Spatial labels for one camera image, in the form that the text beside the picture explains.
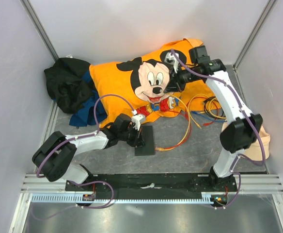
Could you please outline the black network switch box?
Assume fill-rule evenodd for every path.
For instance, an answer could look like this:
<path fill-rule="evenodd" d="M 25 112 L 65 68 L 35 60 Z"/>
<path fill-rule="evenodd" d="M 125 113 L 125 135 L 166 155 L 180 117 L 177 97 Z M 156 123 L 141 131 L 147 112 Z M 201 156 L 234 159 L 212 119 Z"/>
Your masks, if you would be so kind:
<path fill-rule="evenodd" d="M 153 156 L 155 155 L 155 141 L 153 126 L 142 126 L 141 137 L 144 145 L 135 148 L 135 156 Z"/>

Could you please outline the yellow ethernet cable short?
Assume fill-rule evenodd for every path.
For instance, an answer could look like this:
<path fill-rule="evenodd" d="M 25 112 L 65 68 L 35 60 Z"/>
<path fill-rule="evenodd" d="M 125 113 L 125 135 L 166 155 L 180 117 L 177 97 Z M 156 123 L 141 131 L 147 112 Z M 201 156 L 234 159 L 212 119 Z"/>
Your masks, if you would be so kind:
<path fill-rule="evenodd" d="M 191 103 L 199 100 L 198 102 L 198 110 L 191 110 Z M 206 123 L 203 123 L 203 126 L 209 126 L 213 123 L 225 123 L 226 116 L 225 113 L 219 104 L 219 101 L 215 96 L 207 96 L 205 94 L 198 94 L 192 97 L 189 102 L 186 104 L 188 109 L 190 110 L 190 118 L 194 120 L 192 114 L 200 116 L 207 120 Z"/>

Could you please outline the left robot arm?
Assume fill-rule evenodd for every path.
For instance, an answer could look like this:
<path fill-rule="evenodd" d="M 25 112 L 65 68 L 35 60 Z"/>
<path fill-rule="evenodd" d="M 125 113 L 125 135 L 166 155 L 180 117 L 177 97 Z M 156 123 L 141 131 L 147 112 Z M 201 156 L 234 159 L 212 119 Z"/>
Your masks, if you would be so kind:
<path fill-rule="evenodd" d="M 141 124 L 146 117 L 135 114 L 129 117 L 120 114 L 114 122 L 88 134 L 64 135 L 56 131 L 41 145 L 32 157 L 37 167 L 36 177 L 49 182 L 65 179 L 82 191 L 91 189 L 93 180 L 90 171 L 82 164 L 74 163 L 76 155 L 87 151 L 104 150 L 118 142 L 126 142 L 131 147 L 145 145 Z"/>

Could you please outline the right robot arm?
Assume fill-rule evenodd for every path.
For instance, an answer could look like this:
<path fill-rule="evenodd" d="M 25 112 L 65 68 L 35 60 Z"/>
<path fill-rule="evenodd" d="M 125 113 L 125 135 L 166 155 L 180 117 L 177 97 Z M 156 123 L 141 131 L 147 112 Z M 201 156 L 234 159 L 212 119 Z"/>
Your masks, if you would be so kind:
<path fill-rule="evenodd" d="M 220 59 L 212 60 L 205 46 L 189 50 L 194 66 L 189 68 L 181 61 L 180 55 L 170 50 L 163 56 L 163 61 L 170 65 L 170 80 L 164 93 L 182 92 L 186 84 L 203 80 L 212 90 L 226 116 L 227 127 L 220 133 L 222 150 L 217 162 L 211 167 L 207 177 L 197 186 L 211 191 L 224 191 L 226 185 L 232 184 L 234 167 L 240 158 L 247 159 L 244 151 L 252 143 L 259 143 L 262 160 L 252 161 L 256 166 L 264 166 L 266 152 L 259 135 L 263 118 L 253 114 L 233 87 L 226 67 Z"/>

